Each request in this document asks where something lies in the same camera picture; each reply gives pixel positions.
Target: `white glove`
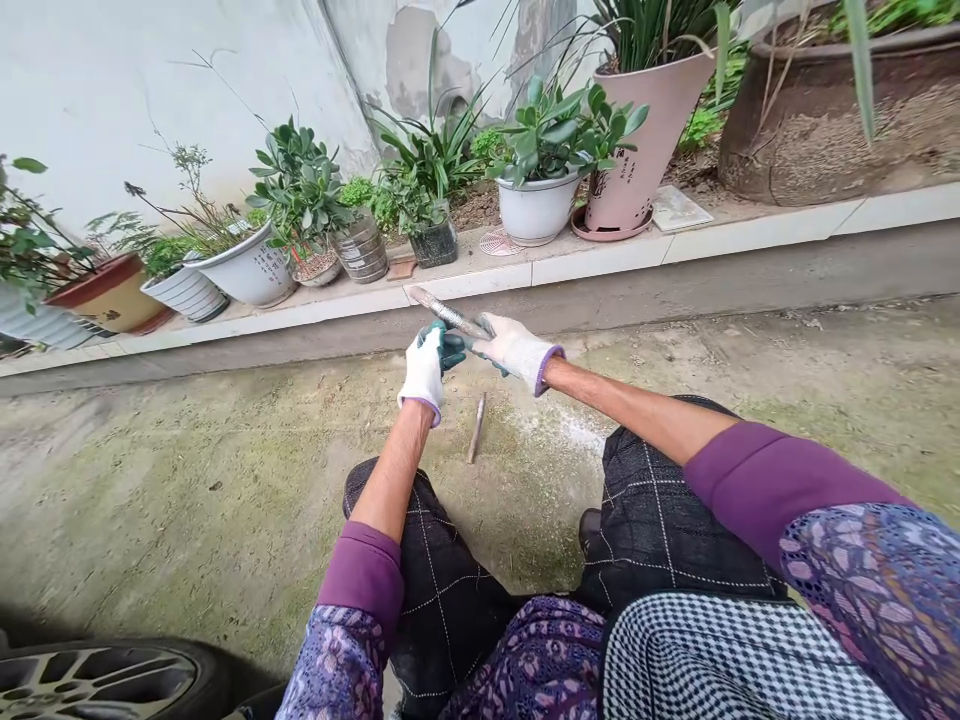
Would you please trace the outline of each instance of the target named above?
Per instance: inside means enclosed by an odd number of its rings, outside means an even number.
[[[446,370],[463,362],[463,338],[447,335],[447,326],[437,320],[423,328],[407,348],[407,377],[397,394],[397,404],[403,407],[406,398],[428,405],[434,412],[433,425],[440,424],[440,406],[443,404],[443,383]]]
[[[543,384],[543,371],[547,360],[554,355],[566,357],[563,348],[541,340],[521,323],[492,313],[481,313],[477,318],[493,340],[468,340],[471,352],[511,375],[523,378],[534,397],[547,390]]]

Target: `striped flower pot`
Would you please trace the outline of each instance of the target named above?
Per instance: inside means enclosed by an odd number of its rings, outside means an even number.
[[[77,316],[60,308],[34,303],[37,314],[27,312],[23,294],[15,287],[0,283],[0,333],[41,342],[56,350],[69,350],[93,337],[77,323]]]
[[[192,322],[216,317],[230,302],[205,275],[186,267],[160,282],[148,280],[140,289]]]

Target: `concrete ground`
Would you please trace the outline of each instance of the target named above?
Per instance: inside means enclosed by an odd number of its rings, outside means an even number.
[[[960,298],[562,336],[588,368],[707,395],[823,442],[960,528]],[[281,675],[342,524],[349,469],[396,412],[401,354],[4,401],[0,605],[98,635],[200,638]],[[613,429],[470,358],[423,459],[517,593],[572,588]],[[464,461],[479,394],[488,413]]]

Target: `metal rod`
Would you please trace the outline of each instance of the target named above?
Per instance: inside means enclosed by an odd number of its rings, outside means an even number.
[[[477,456],[477,445],[480,444],[480,428],[483,427],[483,411],[487,407],[487,394],[480,395],[480,404],[477,405],[477,424],[473,428],[473,437],[470,439],[470,449],[467,450],[467,462],[473,465]]]
[[[414,301],[423,305],[427,310],[443,320],[449,327],[456,328],[464,335],[469,335],[478,340],[493,340],[490,333],[482,327],[474,322],[470,322],[449,305],[444,305],[437,300],[433,294],[428,293],[419,285],[413,285],[412,287],[406,288],[406,290],[407,294],[413,298]]]

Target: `brown ceramic pot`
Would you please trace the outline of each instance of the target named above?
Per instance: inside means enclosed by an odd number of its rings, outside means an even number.
[[[591,178],[587,230],[606,229],[619,234],[618,239],[643,230],[680,134],[715,67],[716,60],[701,53],[649,70],[593,76],[609,102],[649,105],[650,111],[643,125],[624,139],[637,146],[636,152],[618,150],[617,167]]]
[[[135,253],[114,258],[96,273],[65,285],[47,305],[64,308],[115,333],[144,334],[173,316],[173,310],[140,291],[147,281]]]
[[[960,177],[960,23],[870,41],[873,147],[863,134],[849,45],[797,50],[759,126],[770,63],[775,86],[790,52],[766,42],[750,48],[720,140],[727,188],[796,207]]]

